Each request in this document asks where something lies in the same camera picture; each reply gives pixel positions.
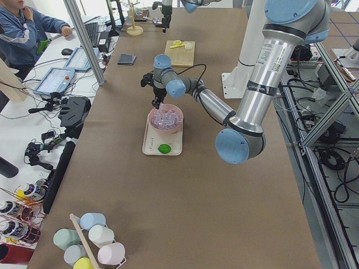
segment green lime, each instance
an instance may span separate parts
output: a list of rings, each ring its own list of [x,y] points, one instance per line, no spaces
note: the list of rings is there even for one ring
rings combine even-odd
[[[167,144],[161,144],[158,147],[158,151],[163,153],[163,154],[170,153],[171,150],[172,150],[171,147],[169,145],[167,145]]]

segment cutting board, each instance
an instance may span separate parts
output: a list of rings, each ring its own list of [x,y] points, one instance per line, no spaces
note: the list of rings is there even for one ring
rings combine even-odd
[[[195,60],[195,42],[187,41],[192,45],[191,50],[186,50],[185,47],[170,49],[169,47],[173,45],[173,42],[174,40],[167,40],[166,48],[164,50],[164,54],[168,55],[171,58],[172,66],[174,67],[193,66]]]

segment computer mouse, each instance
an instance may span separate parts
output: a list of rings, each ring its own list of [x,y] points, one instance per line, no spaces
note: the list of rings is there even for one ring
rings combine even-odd
[[[66,49],[63,49],[63,50],[61,51],[61,54],[64,55],[64,56],[66,56],[66,55],[71,55],[72,52],[73,52],[73,49],[68,49],[68,48],[66,48]]]

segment blue jacket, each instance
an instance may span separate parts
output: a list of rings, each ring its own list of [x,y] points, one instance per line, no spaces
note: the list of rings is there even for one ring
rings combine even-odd
[[[3,6],[0,6],[0,24],[5,33],[0,35],[0,52],[11,64],[21,66],[35,64],[40,58],[37,51],[41,40],[47,40],[45,32],[61,33],[68,25],[64,21],[45,16],[34,8],[34,21],[25,20],[22,10],[17,18]]]

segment person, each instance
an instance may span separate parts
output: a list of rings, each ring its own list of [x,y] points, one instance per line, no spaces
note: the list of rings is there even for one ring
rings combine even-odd
[[[64,21],[46,16],[25,6],[25,0],[0,0],[0,52],[22,80],[31,71],[42,52],[40,42],[47,40],[45,32],[69,37],[72,29]]]

